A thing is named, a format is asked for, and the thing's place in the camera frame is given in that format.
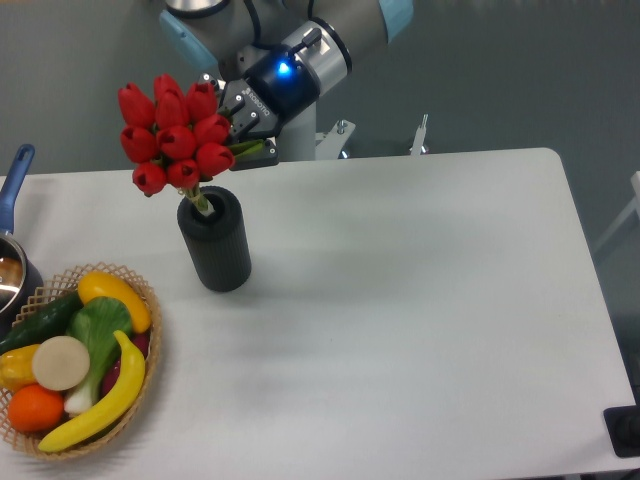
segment wicker basket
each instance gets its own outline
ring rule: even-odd
[[[158,365],[162,339],[162,317],[158,299],[153,289],[140,275],[124,266],[99,263],[97,265],[77,266],[66,270],[61,275],[55,275],[52,280],[45,282],[43,287],[39,287],[32,297],[29,297],[27,305],[22,307],[20,314],[16,317],[14,325],[29,317],[29,315],[42,307],[42,305],[67,292],[75,290],[80,278],[93,270],[109,272],[125,280],[133,287],[138,295],[141,296],[151,312],[151,341],[149,345],[149,355],[147,356],[144,383],[142,384],[138,398],[131,408],[127,410],[107,434],[97,440],[78,444],[75,447],[59,453],[44,453],[38,450],[38,444],[44,437],[44,434],[22,434],[13,429],[7,419],[7,406],[11,399],[11,393],[5,389],[0,389],[0,436],[2,436],[5,442],[11,444],[14,450],[26,453],[31,457],[50,461],[68,460],[94,452],[109,443],[127,426],[140,408],[140,404],[149,389],[149,383]]]

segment green leafy vegetable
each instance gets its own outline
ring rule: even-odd
[[[69,392],[64,409],[79,415],[98,402],[102,377],[120,355],[113,332],[133,332],[131,316],[124,303],[115,298],[98,297],[75,314],[67,334],[80,340],[89,351],[91,365],[82,383]]]

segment saucepan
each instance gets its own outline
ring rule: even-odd
[[[0,340],[11,329],[29,296],[42,286],[40,272],[12,236],[16,198],[34,154],[32,145],[25,144],[18,149],[0,190]]]

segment yellow banana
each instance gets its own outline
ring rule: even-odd
[[[138,397],[144,381],[144,356],[124,332],[117,330],[113,335],[122,350],[120,376],[115,385],[89,410],[45,436],[38,445],[41,451],[60,452],[101,432],[120,418]]]

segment blue handle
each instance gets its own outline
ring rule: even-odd
[[[33,145],[22,145],[13,159],[7,178],[0,190],[0,233],[13,233],[13,210],[16,198],[36,153]]]

